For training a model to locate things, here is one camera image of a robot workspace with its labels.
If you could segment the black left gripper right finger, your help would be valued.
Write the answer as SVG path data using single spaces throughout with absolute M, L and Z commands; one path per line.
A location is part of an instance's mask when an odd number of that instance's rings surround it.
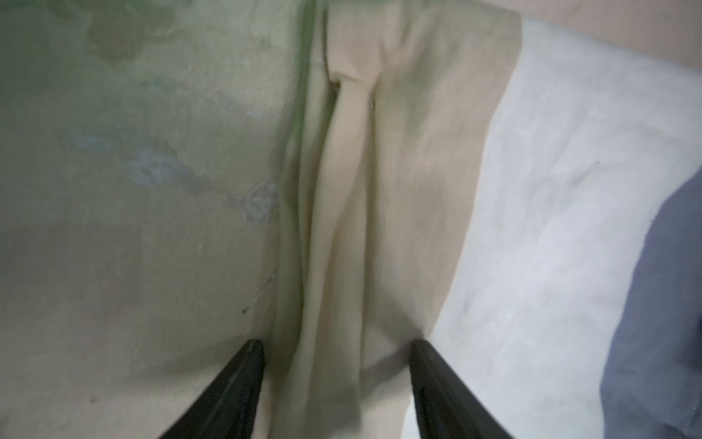
M 429 341 L 413 340 L 409 370 L 421 439 L 511 439 Z

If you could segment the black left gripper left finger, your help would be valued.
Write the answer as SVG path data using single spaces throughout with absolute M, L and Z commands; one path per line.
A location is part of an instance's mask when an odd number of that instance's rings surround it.
M 250 339 L 161 439 L 250 439 L 265 368 L 263 342 Z

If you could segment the grey pillowcase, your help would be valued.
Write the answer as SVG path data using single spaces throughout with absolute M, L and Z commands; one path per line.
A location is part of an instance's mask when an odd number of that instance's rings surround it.
M 606 438 L 701 435 L 701 175 L 662 205 L 600 387 Z

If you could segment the beige cream pillowcase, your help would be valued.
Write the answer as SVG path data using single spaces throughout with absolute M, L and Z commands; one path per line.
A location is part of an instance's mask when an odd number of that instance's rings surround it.
M 280 182 L 272 438 L 415 438 L 425 339 L 511 438 L 600 387 L 701 75 L 479 1 L 308 1 Z

